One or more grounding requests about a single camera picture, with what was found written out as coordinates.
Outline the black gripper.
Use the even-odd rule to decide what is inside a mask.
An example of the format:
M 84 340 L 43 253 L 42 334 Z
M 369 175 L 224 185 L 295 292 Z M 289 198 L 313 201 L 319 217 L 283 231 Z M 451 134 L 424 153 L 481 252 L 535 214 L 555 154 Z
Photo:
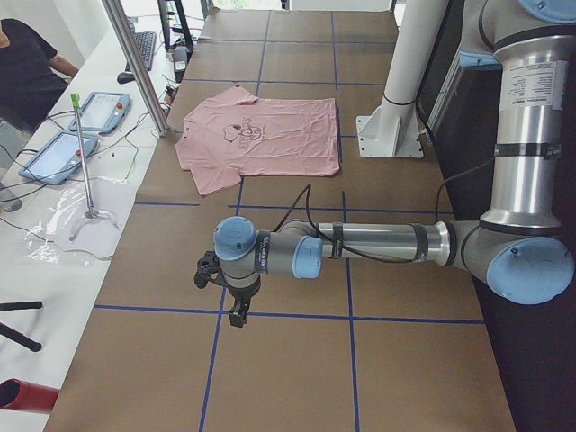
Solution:
M 235 328 L 243 328 L 247 323 L 251 299 L 259 292 L 261 277 L 252 274 L 242 279 L 227 279 L 228 291 L 234 298 L 234 304 L 229 310 L 229 324 Z

